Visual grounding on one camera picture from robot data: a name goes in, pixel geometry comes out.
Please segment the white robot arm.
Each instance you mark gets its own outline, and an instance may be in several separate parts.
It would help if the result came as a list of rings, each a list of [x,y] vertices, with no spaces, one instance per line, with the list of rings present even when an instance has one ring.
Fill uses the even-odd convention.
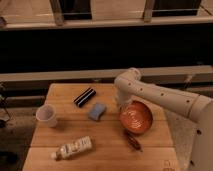
[[[197,124],[188,171],[213,171],[213,98],[141,82],[141,72],[129,68],[114,79],[119,106],[131,96],[148,100]]]

